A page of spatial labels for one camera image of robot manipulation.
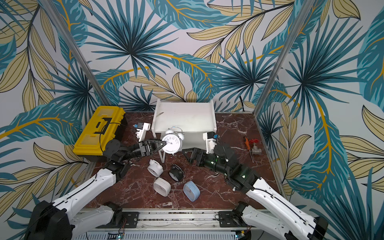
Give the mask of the white metal twin-bell clock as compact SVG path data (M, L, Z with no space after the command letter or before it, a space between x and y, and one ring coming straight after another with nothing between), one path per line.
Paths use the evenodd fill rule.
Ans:
M166 154L174 155L182 149L185 134L180 127L172 126L165 132L162 141L166 144L163 146L162 151Z

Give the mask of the white plastic twin-bell clock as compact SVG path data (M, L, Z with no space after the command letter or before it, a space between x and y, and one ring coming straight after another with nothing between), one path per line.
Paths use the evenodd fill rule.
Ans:
M149 166L147 167L147 170L156 178L159 178L164 172L162 165L152 159L149 161Z

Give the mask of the black twin-bell alarm clock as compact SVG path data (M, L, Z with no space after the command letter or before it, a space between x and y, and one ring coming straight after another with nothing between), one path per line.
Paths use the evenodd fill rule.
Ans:
M182 168L180 168L178 165L175 165L175 164L172 164L171 165L171 168L169 170L169 175L170 177L176 181L176 182L180 182L183 180L184 176L185 176L185 173L184 171L182 170Z

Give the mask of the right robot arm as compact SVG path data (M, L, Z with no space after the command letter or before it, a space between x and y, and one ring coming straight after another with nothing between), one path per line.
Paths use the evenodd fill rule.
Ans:
M182 153L190 164L223 174L234 191L246 194L270 212L268 215L239 202L232 210L235 222L256 227L280 240L325 239L328 222L323 217L308 215L291 204L250 167L239 163L230 146L216 145L212 153L199 148L183 149Z

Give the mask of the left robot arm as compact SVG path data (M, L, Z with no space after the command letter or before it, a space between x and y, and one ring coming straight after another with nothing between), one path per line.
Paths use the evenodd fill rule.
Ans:
M108 162L89 180L68 194L48 203L35 206L25 232L26 240L72 240L92 229L119 222L121 208L108 203L85 214L80 214L91 200L116 184L127 173L126 161L151 156L166 146L165 141L147 140L127 147L120 141L109 141L103 156Z

